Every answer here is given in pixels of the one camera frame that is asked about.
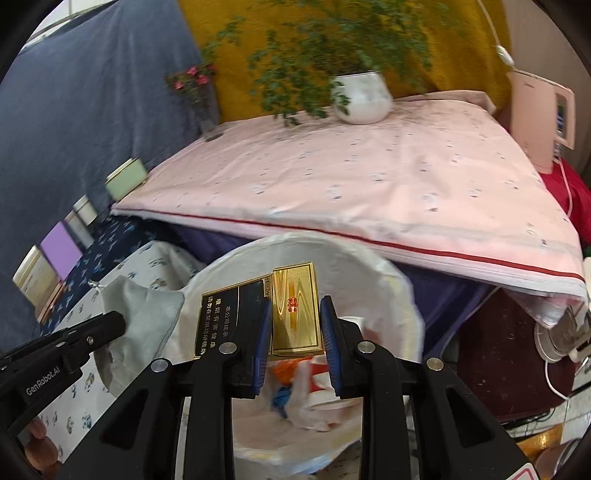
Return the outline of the person's left hand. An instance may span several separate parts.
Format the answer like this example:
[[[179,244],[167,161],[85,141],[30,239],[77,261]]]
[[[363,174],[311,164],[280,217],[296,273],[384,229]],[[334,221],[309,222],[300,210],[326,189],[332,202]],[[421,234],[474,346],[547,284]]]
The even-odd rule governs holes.
[[[47,437],[44,423],[39,418],[33,419],[28,425],[28,432],[30,440],[24,447],[27,461],[43,479],[54,479],[61,463],[55,444]]]

